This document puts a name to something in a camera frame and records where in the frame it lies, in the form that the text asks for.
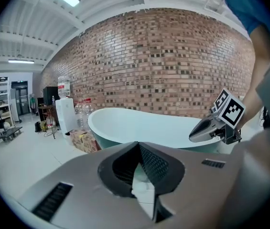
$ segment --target white corrugated ceiling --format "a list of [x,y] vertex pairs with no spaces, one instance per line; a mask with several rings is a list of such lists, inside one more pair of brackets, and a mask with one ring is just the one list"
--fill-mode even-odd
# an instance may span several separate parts
[[[0,71],[41,71],[72,38],[120,13],[147,8],[177,8],[216,18],[247,36],[224,0],[12,0],[0,17]],[[34,65],[8,64],[30,59]]]

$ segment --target bathtub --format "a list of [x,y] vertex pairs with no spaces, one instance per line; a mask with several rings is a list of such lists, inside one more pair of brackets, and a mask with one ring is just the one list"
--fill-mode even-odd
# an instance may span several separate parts
[[189,134],[198,118],[152,114],[125,108],[104,108],[93,112],[88,125],[102,149],[133,141],[151,142],[171,148],[213,152],[218,137],[193,143]]

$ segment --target doorway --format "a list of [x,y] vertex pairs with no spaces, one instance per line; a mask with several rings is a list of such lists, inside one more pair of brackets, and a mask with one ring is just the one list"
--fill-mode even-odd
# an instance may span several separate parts
[[28,82],[12,82],[11,87],[16,90],[16,105],[18,115],[28,114],[30,112]]

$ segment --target brick wall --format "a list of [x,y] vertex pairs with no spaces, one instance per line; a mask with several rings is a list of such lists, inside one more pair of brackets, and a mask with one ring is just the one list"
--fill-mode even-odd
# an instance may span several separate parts
[[250,41],[212,18],[130,12],[71,40],[43,71],[40,89],[68,74],[75,102],[91,97],[99,108],[203,117],[223,87],[246,93],[254,57]]

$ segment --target green bathtub exterior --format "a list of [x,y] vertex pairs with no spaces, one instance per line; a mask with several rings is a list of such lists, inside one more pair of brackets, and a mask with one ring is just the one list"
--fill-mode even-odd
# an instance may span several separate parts
[[[91,132],[92,132],[93,136],[95,137],[97,143],[101,147],[101,149],[105,149],[105,148],[109,148],[109,147],[121,144],[121,143],[107,140],[107,139],[99,136],[98,134],[96,134],[92,130],[91,130]],[[199,146],[199,147],[189,147],[189,148],[181,148],[181,149],[188,150],[188,151],[203,152],[203,153],[217,153],[218,145],[219,145],[219,142],[207,144],[207,145]]]

